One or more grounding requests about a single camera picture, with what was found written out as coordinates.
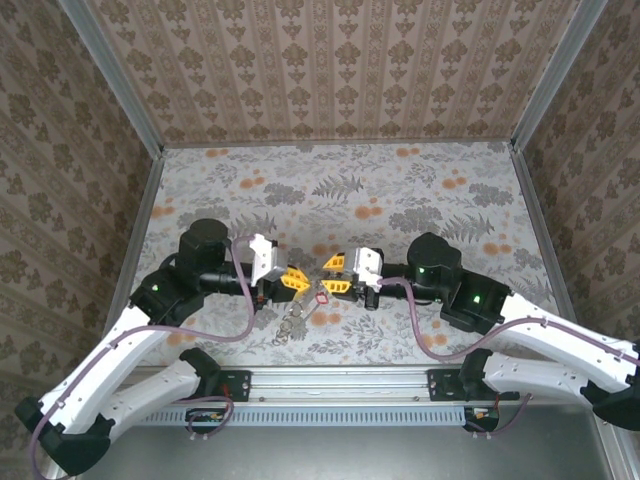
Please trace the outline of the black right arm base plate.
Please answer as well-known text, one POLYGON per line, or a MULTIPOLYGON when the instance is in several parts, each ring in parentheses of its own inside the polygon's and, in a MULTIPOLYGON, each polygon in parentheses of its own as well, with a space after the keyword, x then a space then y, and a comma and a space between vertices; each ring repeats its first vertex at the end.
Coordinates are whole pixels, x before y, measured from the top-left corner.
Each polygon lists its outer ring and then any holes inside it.
POLYGON ((477 375, 466 375, 461 369, 427 371, 429 397, 432 401, 515 401, 517 392, 498 392, 477 375))

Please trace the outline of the aluminium mounting rail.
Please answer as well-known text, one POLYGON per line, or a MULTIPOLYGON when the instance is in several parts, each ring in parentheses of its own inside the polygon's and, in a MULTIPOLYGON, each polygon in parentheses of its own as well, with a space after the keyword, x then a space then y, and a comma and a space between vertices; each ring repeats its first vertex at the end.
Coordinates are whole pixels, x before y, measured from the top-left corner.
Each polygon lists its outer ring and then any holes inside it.
MULTIPOLYGON (((581 393, 588 379, 563 365, 515 359, 497 353, 488 357, 481 370, 472 366, 434 369, 461 369, 466 375, 477 375, 498 392, 517 392, 520 399, 530 394, 536 398, 552 399, 589 407, 591 402, 581 393)), ((198 380, 205 373, 219 370, 250 370, 252 383, 249 400, 314 401, 324 399, 369 399, 376 401, 410 400, 424 398, 430 402, 427 371, 424 367, 375 367, 375 368, 266 368, 222 369, 207 368, 197 373, 184 361, 177 361, 155 374, 140 369, 116 387, 126 393, 150 394, 155 387, 166 390, 169 386, 187 381, 189 376, 198 380)))

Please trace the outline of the aluminium table side rail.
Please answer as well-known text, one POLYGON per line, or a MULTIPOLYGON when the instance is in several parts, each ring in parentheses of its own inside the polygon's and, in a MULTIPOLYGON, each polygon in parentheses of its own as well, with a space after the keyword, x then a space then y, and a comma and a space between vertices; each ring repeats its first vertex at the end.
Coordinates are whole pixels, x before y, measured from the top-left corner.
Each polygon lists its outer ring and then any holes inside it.
POLYGON ((138 213, 131 229, 129 243, 107 314, 106 323, 103 329, 103 338, 106 337, 111 328, 115 325, 120 314, 128 304, 129 295, 134 285, 137 266, 144 245, 146 231, 152 215, 156 195, 160 187, 164 164, 165 158, 163 153, 160 153, 151 163, 151 168, 141 197, 138 213))
POLYGON ((532 228, 536 236, 541 258, 546 269, 558 312, 563 318, 578 324, 579 321, 562 274, 560 263, 549 234, 525 157, 511 143, 507 143, 507 146, 509 147, 514 171, 520 185, 523 201, 529 213, 532 228))

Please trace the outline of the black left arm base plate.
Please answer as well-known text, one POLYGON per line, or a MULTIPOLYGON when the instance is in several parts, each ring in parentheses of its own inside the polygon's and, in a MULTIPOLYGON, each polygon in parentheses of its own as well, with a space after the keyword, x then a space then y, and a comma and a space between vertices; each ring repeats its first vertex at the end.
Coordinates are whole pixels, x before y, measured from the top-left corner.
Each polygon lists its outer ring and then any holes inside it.
POLYGON ((234 402, 247 402, 251 391, 252 372, 250 370, 219 370, 205 373, 194 393, 181 401, 203 399, 205 397, 225 397, 234 402))

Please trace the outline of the steel sheet panel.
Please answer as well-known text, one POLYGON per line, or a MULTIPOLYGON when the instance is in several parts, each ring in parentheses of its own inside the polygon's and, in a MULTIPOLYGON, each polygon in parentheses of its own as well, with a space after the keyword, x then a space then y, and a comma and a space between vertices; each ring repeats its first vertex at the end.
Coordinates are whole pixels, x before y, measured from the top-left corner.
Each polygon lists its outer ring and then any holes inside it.
POLYGON ((78 480, 632 480, 617 473, 595 420, 529 406, 491 438, 460 427, 227 427, 128 431, 78 480))

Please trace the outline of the floral printed table cover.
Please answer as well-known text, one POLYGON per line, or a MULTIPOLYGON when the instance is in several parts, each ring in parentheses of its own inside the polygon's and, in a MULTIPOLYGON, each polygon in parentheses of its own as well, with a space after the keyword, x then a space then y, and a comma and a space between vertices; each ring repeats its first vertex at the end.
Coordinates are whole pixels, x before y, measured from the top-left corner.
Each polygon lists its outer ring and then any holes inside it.
MULTIPOLYGON (((196 220, 222 221, 232 237, 277 241, 311 279, 352 247, 380 248, 402 263, 424 232, 462 253, 465 268, 512 288, 549 312, 557 306, 505 142, 334 144, 180 149, 166 155, 137 267, 154 271, 196 220)), ((369 312, 348 301, 320 305, 302 341, 274 346, 285 315, 278 304, 250 319, 243 299, 209 297, 184 325, 145 357, 165 366, 199 347, 223 365, 420 364, 408 306, 384 299, 369 312)), ((440 354, 474 341, 439 316, 418 310, 426 344, 440 354)))

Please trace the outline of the aluminium frame post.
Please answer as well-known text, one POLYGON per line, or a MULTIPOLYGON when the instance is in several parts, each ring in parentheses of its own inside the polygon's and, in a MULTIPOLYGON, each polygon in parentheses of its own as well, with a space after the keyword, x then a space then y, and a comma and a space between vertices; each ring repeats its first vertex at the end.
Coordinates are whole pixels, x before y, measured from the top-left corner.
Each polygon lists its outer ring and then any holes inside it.
POLYGON ((114 93, 119 105, 135 129, 153 161, 162 156, 163 144, 158 129, 146 112, 141 97, 128 79, 122 62, 117 58, 94 17, 86 0, 59 0, 62 9, 79 34, 94 63, 114 93))
POLYGON ((547 68, 518 121, 511 144, 522 152, 558 93, 569 70, 591 34, 608 0, 580 0, 575 13, 551 55, 547 68))

